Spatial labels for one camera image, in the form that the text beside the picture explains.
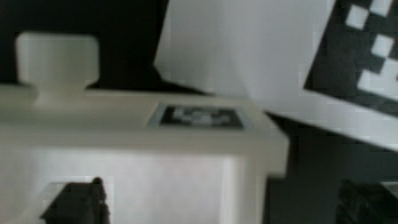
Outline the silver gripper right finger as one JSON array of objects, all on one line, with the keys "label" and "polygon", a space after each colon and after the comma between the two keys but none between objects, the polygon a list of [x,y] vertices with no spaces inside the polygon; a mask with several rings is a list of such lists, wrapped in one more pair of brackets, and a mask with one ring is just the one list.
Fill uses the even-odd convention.
[{"label": "silver gripper right finger", "polygon": [[340,182],[333,224],[398,224],[398,182]]}]

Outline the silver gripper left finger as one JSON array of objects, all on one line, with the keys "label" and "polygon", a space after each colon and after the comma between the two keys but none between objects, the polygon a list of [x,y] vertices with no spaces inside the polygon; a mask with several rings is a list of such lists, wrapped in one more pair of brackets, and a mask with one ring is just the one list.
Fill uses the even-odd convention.
[{"label": "silver gripper left finger", "polygon": [[40,214],[44,224],[109,224],[102,179],[69,182]]}]

